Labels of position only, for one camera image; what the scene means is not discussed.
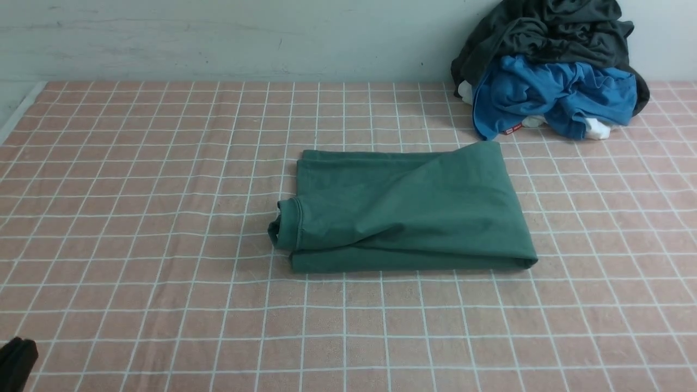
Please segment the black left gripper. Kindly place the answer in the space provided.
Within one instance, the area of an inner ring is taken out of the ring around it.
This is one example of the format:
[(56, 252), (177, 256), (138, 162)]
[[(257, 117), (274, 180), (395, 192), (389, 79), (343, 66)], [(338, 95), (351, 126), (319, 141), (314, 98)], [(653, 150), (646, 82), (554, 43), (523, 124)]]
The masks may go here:
[(23, 391), (38, 360), (36, 342), (14, 337), (1, 349), (1, 391)]

